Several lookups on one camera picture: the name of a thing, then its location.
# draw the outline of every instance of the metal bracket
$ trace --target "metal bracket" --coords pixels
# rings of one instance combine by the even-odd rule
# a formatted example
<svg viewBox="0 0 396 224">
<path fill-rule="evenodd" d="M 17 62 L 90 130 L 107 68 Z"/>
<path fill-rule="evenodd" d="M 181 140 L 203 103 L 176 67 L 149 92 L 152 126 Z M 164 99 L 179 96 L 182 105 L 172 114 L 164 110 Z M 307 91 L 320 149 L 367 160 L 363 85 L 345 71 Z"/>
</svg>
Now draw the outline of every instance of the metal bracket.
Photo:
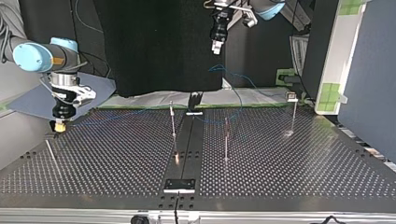
<svg viewBox="0 0 396 224">
<path fill-rule="evenodd" d="M 230 7 L 236 10 L 240 10 L 244 13 L 245 18 L 244 18 L 244 24 L 251 28 L 255 25 L 257 25 L 257 23 L 259 23 L 259 20 L 257 20 L 256 16 L 254 15 L 253 10 L 251 10 L 251 8 L 247 8 L 247 7 L 238 7 L 238 6 L 228 6 L 225 3 L 215 3 L 214 4 L 216 7 Z"/>
<path fill-rule="evenodd" d="M 347 97 L 343 94 L 340 94 L 340 98 L 338 99 L 338 102 L 344 105 L 347 104 Z"/>
<path fill-rule="evenodd" d="M 165 187 L 163 188 L 164 193 L 194 193 L 195 192 L 195 180 L 194 179 L 167 179 Z"/>
<path fill-rule="evenodd" d="M 199 212 L 191 212 L 189 214 L 189 219 L 187 221 L 187 224 L 200 224 L 201 223 L 201 217 L 199 216 Z"/>
</svg>

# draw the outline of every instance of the black curtain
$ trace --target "black curtain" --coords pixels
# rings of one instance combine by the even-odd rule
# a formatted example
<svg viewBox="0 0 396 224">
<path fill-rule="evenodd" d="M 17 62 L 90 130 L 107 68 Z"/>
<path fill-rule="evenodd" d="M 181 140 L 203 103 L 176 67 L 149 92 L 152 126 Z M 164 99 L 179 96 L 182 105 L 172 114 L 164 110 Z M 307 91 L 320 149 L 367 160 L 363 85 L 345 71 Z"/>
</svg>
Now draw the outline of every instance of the black curtain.
<svg viewBox="0 0 396 224">
<path fill-rule="evenodd" d="M 221 74 L 207 71 L 223 57 L 211 52 L 213 21 L 203 1 L 93 2 L 119 95 L 221 88 Z"/>
</svg>

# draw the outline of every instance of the black backdrop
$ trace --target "black backdrop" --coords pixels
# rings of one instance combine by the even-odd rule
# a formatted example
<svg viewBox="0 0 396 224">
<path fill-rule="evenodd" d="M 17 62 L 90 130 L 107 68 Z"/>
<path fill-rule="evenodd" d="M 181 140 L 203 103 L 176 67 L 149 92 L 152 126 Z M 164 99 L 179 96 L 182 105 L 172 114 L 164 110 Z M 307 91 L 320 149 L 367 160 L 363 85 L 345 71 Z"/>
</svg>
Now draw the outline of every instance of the black backdrop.
<svg viewBox="0 0 396 224">
<path fill-rule="evenodd" d="M 105 51 L 118 94 L 124 97 L 221 88 L 221 74 L 207 72 L 223 63 L 223 56 L 211 52 L 211 11 L 203 8 L 202 1 L 94 0 L 92 4 L 80 0 L 79 16 L 90 26 L 102 25 L 103 35 L 76 20 L 70 13 L 75 3 L 21 0 L 28 37 L 39 43 L 52 36 L 73 38 L 80 49 L 102 58 Z"/>
</svg>

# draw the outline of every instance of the white panel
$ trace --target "white panel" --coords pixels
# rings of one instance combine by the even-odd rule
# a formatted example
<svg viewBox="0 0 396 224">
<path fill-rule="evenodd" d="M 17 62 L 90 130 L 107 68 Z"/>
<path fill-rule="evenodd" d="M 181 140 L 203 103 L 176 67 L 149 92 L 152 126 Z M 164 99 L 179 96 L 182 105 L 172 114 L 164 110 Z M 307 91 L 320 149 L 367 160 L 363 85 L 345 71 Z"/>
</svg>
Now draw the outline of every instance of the white panel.
<svg viewBox="0 0 396 224">
<path fill-rule="evenodd" d="M 49 122 L 18 112 L 0 118 L 0 170 L 39 145 L 50 132 Z"/>
</svg>

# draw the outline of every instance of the white wall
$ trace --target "white wall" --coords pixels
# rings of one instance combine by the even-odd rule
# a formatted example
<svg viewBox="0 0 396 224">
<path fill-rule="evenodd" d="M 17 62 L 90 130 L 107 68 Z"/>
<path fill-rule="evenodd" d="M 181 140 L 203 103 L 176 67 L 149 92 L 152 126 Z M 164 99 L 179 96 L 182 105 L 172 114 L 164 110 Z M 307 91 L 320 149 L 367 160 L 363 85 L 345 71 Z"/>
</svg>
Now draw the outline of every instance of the white wall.
<svg viewBox="0 0 396 224">
<path fill-rule="evenodd" d="M 4 1 L 19 10 L 17 0 Z M 10 29 L 15 35 L 21 34 L 22 25 L 17 17 L 4 6 L 0 6 Z M 13 63 L 0 63 L 0 105 L 24 94 L 39 85 L 38 74 L 22 71 Z M 0 111 L 0 169 L 15 161 L 24 152 L 36 147 L 50 131 L 48 121 L 23 115 L 10 110 Z"/>
</svg>

